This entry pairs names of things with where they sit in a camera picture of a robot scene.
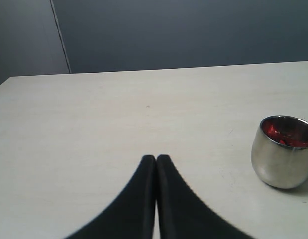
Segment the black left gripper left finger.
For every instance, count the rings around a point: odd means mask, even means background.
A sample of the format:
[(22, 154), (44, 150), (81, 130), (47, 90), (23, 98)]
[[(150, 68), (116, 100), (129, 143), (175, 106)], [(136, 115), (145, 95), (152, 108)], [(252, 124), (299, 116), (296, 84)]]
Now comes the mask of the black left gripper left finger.
[(151, 239), (156, 205), (156, 160), (144, 155), (120, 194), (69, 239)]

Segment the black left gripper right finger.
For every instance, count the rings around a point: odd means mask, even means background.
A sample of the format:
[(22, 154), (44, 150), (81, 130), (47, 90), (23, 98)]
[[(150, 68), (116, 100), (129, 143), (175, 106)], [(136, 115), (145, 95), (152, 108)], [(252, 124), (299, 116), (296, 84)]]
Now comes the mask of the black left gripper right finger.
[(156, 169), (160, 238), (252, 238), (211, 210), (187, 185), (170, 156), (159, 155)]

